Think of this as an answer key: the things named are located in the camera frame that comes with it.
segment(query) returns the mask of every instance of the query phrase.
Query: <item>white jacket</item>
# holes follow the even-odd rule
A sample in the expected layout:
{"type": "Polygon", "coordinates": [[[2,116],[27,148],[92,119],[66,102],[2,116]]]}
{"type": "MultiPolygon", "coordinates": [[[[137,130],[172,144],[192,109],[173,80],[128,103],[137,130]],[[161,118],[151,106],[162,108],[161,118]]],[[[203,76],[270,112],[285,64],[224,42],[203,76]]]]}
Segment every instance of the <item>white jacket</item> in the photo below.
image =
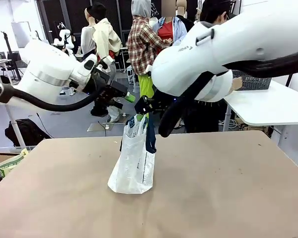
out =
{"type": "Polygon", "coordinates": [[[109,51],[113,51],[118,55],[123,45],[107,18],[94,25],[94,29],[93,41],[96,43],[98,56],[101,59],[107,57],[109,56],[109,51]]]}

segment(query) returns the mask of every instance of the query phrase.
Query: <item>black backpack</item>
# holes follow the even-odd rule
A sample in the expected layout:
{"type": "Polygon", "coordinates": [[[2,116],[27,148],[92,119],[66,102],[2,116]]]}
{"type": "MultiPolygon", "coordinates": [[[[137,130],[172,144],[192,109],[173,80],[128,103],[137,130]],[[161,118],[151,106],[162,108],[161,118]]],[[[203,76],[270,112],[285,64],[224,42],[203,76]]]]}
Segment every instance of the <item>black backpack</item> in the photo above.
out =
{"type": "MultiPolygon", "coordinates": [[[[20,119],[16,120],[18,127],[20,129],[21,135],[23,137],[26,146],[38,145],[44,139],[51,139],[44,131],[42,131],[37,124],[35,124],[30,119],[20,119]]],[[[14,133],[11,122],[9,127],[5,129],[5,136],[8,137],[14,144],[15,147],[20,146],[18,139],[14,133]]]]}

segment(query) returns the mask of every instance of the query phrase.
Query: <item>striped garment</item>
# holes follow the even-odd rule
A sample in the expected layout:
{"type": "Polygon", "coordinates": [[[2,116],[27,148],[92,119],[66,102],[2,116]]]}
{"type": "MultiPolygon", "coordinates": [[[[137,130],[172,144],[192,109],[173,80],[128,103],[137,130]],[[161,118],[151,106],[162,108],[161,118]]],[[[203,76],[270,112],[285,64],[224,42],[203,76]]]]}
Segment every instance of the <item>striped garment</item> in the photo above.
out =
{"type": "Polygon", "coordinates": [[[135,74],[146,74],[147,66],[152,65],[156,57],[156,49],[168,48],[170,44],[154,33],[147,17],[135,16],[126,43],[131,67],[135,74]]]}

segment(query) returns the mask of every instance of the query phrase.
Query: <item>person's ear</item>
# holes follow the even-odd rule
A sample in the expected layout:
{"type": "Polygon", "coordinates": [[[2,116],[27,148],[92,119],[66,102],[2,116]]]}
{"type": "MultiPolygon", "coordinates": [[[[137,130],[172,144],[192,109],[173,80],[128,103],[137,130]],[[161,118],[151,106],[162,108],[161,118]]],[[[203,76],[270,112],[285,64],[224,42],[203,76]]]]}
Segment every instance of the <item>person's ear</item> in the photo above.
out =
{"type": "Polygon", "coordinates": [[[223,12],[223,14],[220,16],[220,24],[223,24],[224,22],[226,22],[227,20],[227,14],[226,14],[226,11],[223,12]]]}

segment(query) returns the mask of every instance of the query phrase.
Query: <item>white tote bag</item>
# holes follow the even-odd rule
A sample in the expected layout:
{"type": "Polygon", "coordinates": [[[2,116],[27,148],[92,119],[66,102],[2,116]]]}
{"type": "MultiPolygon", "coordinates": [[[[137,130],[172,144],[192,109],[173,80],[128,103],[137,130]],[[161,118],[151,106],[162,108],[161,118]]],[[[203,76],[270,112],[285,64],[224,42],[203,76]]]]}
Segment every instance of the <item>white tote bag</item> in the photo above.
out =
{"type": "Polygon", "coordinates": [[[145,116],[141,121],[134,116],[124,127],[121,154],[108,181],[114,192],[142,194],[152,188],[155,154],[146,149],[147,145],[155,152],[155,137],[152,136],[153,125],[149,125],[145,116]]]}

